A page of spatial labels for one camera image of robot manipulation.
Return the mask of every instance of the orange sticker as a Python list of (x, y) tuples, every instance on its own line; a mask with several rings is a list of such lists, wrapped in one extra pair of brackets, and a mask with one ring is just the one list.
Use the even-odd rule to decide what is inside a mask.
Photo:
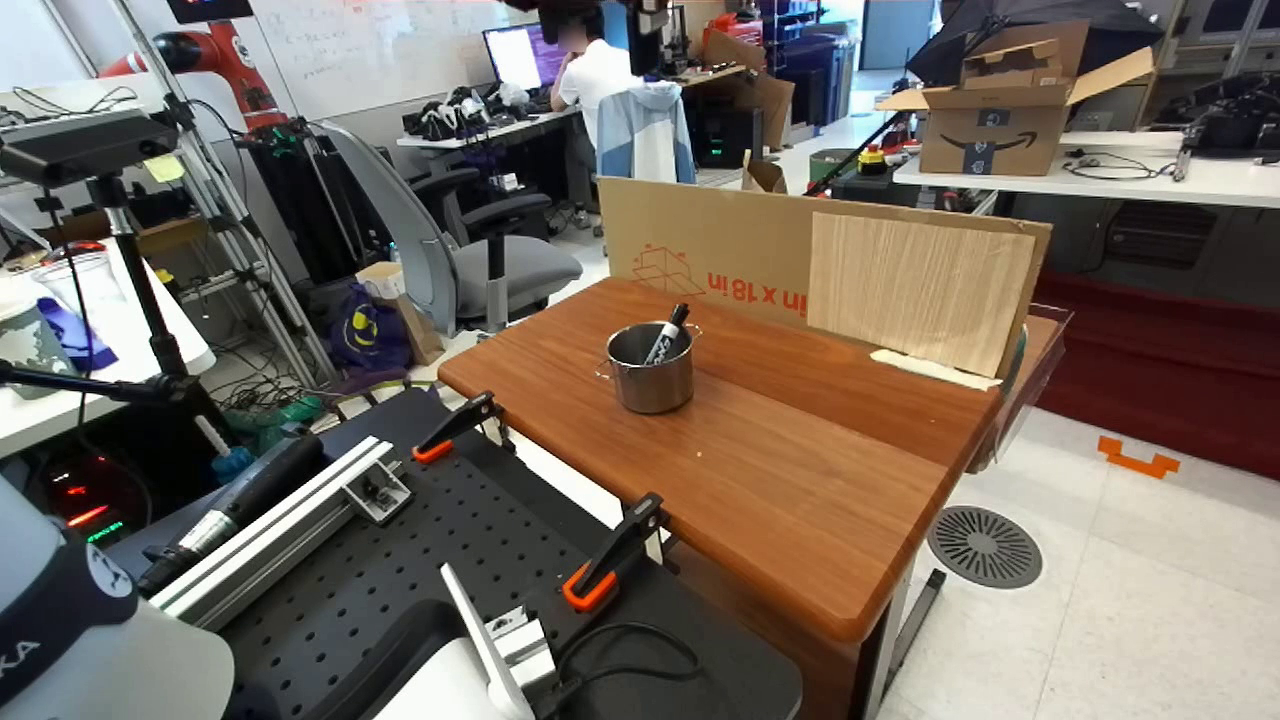
[(1177, 455), (1165, 455), (1165, 453), (1157, 453), (1153, 458), (1123, 455), (1123, 438), (1120, 434), (1101, 434), (1094, 453), (1104, 453), (1106, 464), (1138, 473), (1138, 474), (1153, 474), (1153, 479), (1165, 479), (1165, 474), (1183, 468)]

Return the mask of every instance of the wooden table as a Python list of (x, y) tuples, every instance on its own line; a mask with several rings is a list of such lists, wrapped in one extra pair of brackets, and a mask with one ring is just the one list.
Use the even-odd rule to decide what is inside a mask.
[(692, 306), (692, 403), (633, 415), (605, 335), (668, 315), (675, 297), (605, 278), (438, 369), (497, 392), (508, 419), (623, 499), (665, 495), (684, 575), (805, 669), (805, 714), (874, 712), (893, 645), (868, 645), (998, 392), (868, 359), (865, 345)]

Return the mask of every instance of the white desk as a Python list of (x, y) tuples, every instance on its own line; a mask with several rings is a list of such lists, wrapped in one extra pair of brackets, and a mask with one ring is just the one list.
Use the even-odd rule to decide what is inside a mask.
[(523, 132), (552, 129), (552, 123), (558, 123), (558, 120), (568, 120), (568, 114), (577, 114), (577, 109), (538, 113), (538, 114), (529, 114), (529, 120), (510, 120), (510, 123), (474, 132), (474, 136), (442, 136), (442, 140), (401, 136), (396, 145), (401, 145), (401, 149), (424, 149), (424, 153), (465, 153), (465, 149), (474, 149), (474, 145), (505, 145), (505, 140), (514, 140), (514, 136), (523, 136)]
[[(1172, 162), (1180, 132), (1067, 132), (1065, 149), (1104, 149), (1144, 159), (1146, 166)], [(1188, 179), (1093, 179), (1058, 162), (1046, 176), (945, 176), (920, 172), (913, 155), (893, 172), (896, 183), (920, 188), (986, 188), (1022, 195), (1093, 195), (1093, 198), (1146, 198), (1146, 204), (1217, 204), (1217, 207), (1280, 207), (1280, 162), (1254, 159), (1191, 159)]]
[[(108, 251), (76, 255), (83, 299), (88, 299), (88, 325), (93, 331), (117, 350), (117, 363), (93, 371), (93, 380), (150, 380), (161, 375), (161, 363), (150, 356), (150, 331), (142, 318), (142, 306), (134, 304), (134, 290), (127, 285), (124, 259), (117, 243)], [(71, 273), (41, 268), (41, 285), (62, 304), (76, 304)], [(150, 275), (155, 304), (164, 311), (169, 331), (177, 335), (183, 363), (190, 375), (211, 369), (211, 346), (187, 318), (187, 311), (161, 286)], [(117, 399), (83, 395), (83, 419), (117, 410)], [(78, 392), (48, 392), (36, 399), (20, 399), (12, 388), (0, 388), (0, 455), (24, 453), (48, 434), (58, 434), (76, 426), (78, 415)]]

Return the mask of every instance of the wooden tabletop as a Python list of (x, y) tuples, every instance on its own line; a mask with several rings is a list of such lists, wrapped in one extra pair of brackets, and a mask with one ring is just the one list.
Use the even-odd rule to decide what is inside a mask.
[(673, 531), (827, 639), (865, 639), (998, 392), (868, 359), (865, 345), (686, 299), (692, 403), (633, 415), (605, 341), (675, 297), (605, 278), (446, 359), (465, 395), (623, 499), (665, 495)]

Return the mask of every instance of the whiteboard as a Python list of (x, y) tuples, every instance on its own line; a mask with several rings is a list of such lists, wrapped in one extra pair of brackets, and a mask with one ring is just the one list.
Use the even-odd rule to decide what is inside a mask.
[(345, 114), (490, 81), (480, 27), (500, 0), (252, 0), (262, 54), (300, 114)]
[(0, 88), (41, 88), (83, 74), (83, 63), (76, 60), (58, 23), (48, 17), (45, 0), (4, 0)]

